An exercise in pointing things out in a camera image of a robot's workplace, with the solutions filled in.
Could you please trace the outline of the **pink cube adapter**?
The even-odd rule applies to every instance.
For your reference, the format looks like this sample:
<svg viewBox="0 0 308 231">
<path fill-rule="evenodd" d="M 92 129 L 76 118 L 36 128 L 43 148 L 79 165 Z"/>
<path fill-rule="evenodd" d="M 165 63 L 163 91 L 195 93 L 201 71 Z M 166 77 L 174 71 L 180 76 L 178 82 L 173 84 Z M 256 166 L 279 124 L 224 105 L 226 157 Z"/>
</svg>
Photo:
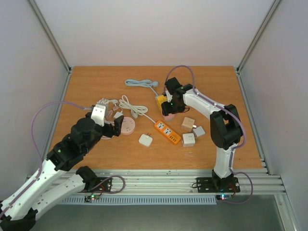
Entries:
<svg viewBox="0 0 308 231">
<path fill-rule="evenodd" d="M 163 116 L 163 119 L 164 119 L 166 122 L 169 122 L 169 121 L 173 120 L 174 117 L 175 117 L 174 114 L 169 114 L 169 115 L 164 115 L 164 116 Z"/>
</svg>

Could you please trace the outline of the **yellow cube socket adapter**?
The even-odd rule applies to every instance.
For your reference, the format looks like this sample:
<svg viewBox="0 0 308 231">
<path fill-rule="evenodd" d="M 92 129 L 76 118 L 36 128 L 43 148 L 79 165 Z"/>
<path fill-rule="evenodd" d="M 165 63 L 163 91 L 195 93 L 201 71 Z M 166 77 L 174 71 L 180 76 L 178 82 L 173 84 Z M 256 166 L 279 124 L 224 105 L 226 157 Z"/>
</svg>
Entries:
<svg viewBox="0 0 308 231">
<path fill-rule="evenodd" d="M 155 97 L 155 101 L 157 103 L 158 109 L 162 111 L 162 103 L 167 102 L 167 96 L 157 95 Z"/>
</svg>

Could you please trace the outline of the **tan cube adapter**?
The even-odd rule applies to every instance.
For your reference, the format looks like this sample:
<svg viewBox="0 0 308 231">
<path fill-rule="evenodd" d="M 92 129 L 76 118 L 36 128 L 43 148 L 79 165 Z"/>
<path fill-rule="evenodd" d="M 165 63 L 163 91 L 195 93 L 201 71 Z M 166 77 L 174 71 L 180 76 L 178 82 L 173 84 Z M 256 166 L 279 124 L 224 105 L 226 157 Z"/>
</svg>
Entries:
<svg viewBox="0 0 308 231">
<path fill-rule="evenodd" d="M 194 128 L 197 128 L 195 125 L 195 120 L 189 117 L 184 117 L 181 129 L 187 132 L 191 132 Z"/>
</svg>

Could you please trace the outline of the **blue power strip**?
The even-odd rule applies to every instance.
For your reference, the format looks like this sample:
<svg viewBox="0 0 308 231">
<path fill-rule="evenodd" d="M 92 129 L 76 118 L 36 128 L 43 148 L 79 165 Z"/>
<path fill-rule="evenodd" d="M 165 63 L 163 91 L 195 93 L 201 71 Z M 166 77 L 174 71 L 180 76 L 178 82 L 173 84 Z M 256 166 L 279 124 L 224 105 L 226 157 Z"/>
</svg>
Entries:
<svg viewBox="0 0 308 231">
<path fill-rule="evenodd" d="M 144 79 L 144 80 L 127 79 L 125 80 L 125 85 L 129 87 L 150 88 L 155 93 L 155 95 L 158 96 L 158 93 L 154 89 L 158 87 L 159 85 L 158 81 L 151 81 L 149 79 Z"/>
</svg>

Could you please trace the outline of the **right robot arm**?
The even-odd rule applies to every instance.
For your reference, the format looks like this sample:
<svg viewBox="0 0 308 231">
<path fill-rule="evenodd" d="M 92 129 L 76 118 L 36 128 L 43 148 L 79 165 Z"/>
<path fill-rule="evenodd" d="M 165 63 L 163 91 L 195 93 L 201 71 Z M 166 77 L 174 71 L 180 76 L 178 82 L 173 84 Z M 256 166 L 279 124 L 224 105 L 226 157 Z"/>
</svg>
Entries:
<svg viewBox="0 0 308 231">
<path fill-rule="evenodd" d="M 216 191 L 222 191 L 233 180 L 232 165 L 235 147 L 243 136 L 237 108 L 227 106 L 206 97 L 191 84 L 182 85 L 176 77 L 165 82 L 162 103 L 163 115 L 182 113 L 189 107 L 204 115 L 210 122 L 210 136 L 217 147 L 216 163 L 212 170 L 212 184 Z"/>
</svg>

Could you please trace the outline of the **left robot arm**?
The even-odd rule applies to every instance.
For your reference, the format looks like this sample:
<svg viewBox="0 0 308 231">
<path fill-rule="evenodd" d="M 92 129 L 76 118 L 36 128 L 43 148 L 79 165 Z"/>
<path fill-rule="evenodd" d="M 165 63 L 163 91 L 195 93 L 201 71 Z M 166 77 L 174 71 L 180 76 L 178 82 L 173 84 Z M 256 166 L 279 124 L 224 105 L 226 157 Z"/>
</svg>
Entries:
<svg viewBox="0 0 308 231">
<path fill-rule="evenodd" d="M 4 231 L 29 231 L 48 210 L 74 193 L 105 189 L 108 179 L 99 180 L 88 167 L 80 167 L 65 182 L 53 187 L 54 181 L 70 171 L 74 165 L 101 140 L 103 136 L 119 136 L 124 117 L 114 124 L 96 124 L 89 117 L 77 121 L 71 132 L 47 154 L 42 168 L 12 196 L 0 204 L 0 227 Z"/>
</svg>

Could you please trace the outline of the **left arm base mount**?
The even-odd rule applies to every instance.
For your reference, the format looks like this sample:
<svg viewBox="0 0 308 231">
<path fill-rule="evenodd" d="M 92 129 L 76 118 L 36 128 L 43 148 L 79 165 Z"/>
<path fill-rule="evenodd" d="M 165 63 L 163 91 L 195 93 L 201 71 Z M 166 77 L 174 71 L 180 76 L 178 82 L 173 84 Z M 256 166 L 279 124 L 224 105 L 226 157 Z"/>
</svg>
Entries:
<svg viewBox="0 0 308 231">
<path fill-rule="evenodd" d="M 112 178 L 111 177 L 98 177 L 94 183 L 94 186 L 91 187 L 90 192 L 101 192 L 110 193 L 112 188 Z"/>
</svg>

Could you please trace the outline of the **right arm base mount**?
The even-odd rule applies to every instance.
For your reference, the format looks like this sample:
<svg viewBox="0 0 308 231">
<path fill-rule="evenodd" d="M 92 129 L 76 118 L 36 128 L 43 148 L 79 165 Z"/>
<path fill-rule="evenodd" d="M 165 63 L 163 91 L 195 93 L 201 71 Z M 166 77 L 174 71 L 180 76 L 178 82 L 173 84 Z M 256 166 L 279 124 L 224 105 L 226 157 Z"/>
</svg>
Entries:
<svg viewBox="0 0 308 231">
<path fill-rule="evenodd" d="M 237 178 L 227 183 L 225 186 L 221 186 L 220 189 L 216 189 L 212 179 L 210 177 L 199 177 L 191 185 L 193 189 L 197 189 L 198 193 L 239 193 L 241 191 L 239 181 Z"/>
</svg>

